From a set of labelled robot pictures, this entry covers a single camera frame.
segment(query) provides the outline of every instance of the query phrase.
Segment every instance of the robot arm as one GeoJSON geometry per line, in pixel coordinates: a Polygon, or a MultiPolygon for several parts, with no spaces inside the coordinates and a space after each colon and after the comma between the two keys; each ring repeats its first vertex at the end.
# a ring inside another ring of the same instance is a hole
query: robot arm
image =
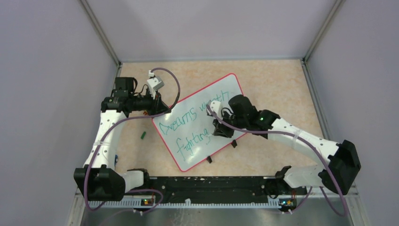
{"type": "MultiPolygon", "coordinates": [[[[222,107],[220,102],[213,101],[210,108],[219,118],[223,119],[224,122],[240,129],[283,131],[295,134],[294,137],[284,134],[257,135],[284,143],[317,163],[317,165],[309,167],[286,166],[276,173],[276,178],[284,179],[291,188],[300,186],[323,186],[337,193],[319,157],[303,141],[297,139],[301,137],[316,147],[317,151],[333,172],[342,193],[348,193],[361,167],[353,143],[344,140],[340,144],[312,135],[293,126],[276,113],[268,110],[258,111],[252,106],[249,99],[243,95],[237,95],[230,99],[229,106],[232,111],[222,107]]],[[[215,136],[232,137],[234,134],[233,129],[221,124],[217,119],[213,121],[213,125],[215,126],[215,136]]]]}
{"type": "Polygon", "coordinates": [[[124,194],[132,188],[142,186],[145,170],[134,169],[125,174],[115,172],[115,156],[122,125],[110,131],[103,142],[100,139],[105,132],[115,123],[127,118],[132,111],[146,110],[149,115],[155,115],[168,110],[162,102],[158,92],[164,86],[162,79],[149,72],[147,90],[144,96],[135,93],[137,80],[134,78],[116,78],[115,89],[110,97],[101,103],[101,120],[98,128],[96,142],[83,168],[76,168],[73,177],[80,191],[83,193],[84,178],[94,150],[98,145],[100,149],[93,162],[88,182],[88,200],[90,201],[120,201],[124,194]]]}

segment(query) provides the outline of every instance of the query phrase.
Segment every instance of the white wall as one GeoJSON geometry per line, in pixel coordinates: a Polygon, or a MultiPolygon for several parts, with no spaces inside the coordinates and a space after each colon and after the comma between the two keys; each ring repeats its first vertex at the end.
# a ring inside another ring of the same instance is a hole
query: white wall
{"type": "Polygon", "coordinates": [[[88,0],[121,61],[302,58],[335,0],[88,0]]]}
{"type": "Polygon", "coordinates": [[[116,68],[77,0],[0,1],[0,225],[65,225],[116,68]]]}
{"type": "Polygon", "coordinates": [[[310,61],[333,138],[357,146],[372,225],[399,210],[399,1],[346,1],[310,61]]]}

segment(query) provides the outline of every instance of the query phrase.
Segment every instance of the gray floor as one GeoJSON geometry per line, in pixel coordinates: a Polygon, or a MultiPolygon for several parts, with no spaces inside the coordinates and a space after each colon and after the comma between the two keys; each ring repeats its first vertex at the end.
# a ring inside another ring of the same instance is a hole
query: gray floor
{"type": "MultiPolygon", "coordinates": [[[[339,210],[338,199],[333,200],[339,210]]],[[[102,208],[86,211],[81,226],[97,226],[121,209],[102,208]]],[[[293,215],[278,215],[262,209],[158,209],[141,217],[124,212],[112,217],[103,226],[351,226],[349,217],[337,216],[324,199],[309,199],[293,215]]]]}

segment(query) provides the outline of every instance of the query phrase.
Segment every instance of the table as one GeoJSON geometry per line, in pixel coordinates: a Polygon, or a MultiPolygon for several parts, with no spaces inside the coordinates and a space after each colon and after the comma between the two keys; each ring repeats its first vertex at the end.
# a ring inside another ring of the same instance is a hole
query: table
{"type": "MultiPolygon", "coordinates": [[[[300,60],[245,61],[186,61],[124,63],[121,77],[135,77],[140,91],[148,77],[148,70],[165,67],[181,84],[183,98],[228,73],[235,73],[245,96],[258,110],[268,109],[297,127],[322,137],[319,121],[309,93],[300,60]]],[[[177,94],[173,78],[157,71],[165,86],[160,89],[162,99],[171,105],[177,94]]],[[[130,116],[142,115],[133,112],[130,116]]],[[[284,166],[314,165],[306,156],[289,146],[247,134],[212,155],[213,162],[203,161],[187,172],[181,172],[162,142],[151,120],[127,121],[118,144],[116,165],[118,173],[144,168],[150,176],[267,176],[284,166]]]]}

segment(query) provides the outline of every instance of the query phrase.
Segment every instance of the green object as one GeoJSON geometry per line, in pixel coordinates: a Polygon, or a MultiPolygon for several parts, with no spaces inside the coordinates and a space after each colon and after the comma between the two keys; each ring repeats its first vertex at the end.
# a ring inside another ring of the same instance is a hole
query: green object
{"type": "Polygon", "coordinates": [[[141,135],[141,139],[144,139],[146,132],[144,131],[144,133],[141,135]]]}

